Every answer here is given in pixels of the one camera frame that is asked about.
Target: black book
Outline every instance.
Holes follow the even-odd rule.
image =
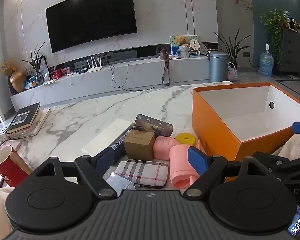
[[[7,133],[13,133],[21,129],[31,126],[37,112],[39,109],[40,103],[36,103],[24,108],[21,108],[16,116],[13,118],[11,124],[7,129]]]

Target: stack of books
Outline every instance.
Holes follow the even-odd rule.
[[[20,109],[6,130],[8,137],[20,139],[38,134],[51,112],[50,108],[39,107],[40,103],[36,103]]]

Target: plaid wallet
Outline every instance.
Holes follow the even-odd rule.
[[[163,188],[167,183],[168,170],[166,163],[123,160],[115,173],[141,187]]]

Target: yellow disc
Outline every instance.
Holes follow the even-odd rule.
[[[191,133],[188,133],[188,132],[179,133],[175,137],[175,139],[182,144],[195,146],[196,139],[195,139],[195,136]]]

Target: ribbed surface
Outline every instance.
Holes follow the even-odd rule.
[[[187,201],[178,191],[124,191],[98,204],[81,225],[51,235],[13,232],[8,240],[292,240],[286,231],[271,236],[242,235],[218,224],[202,202]]]

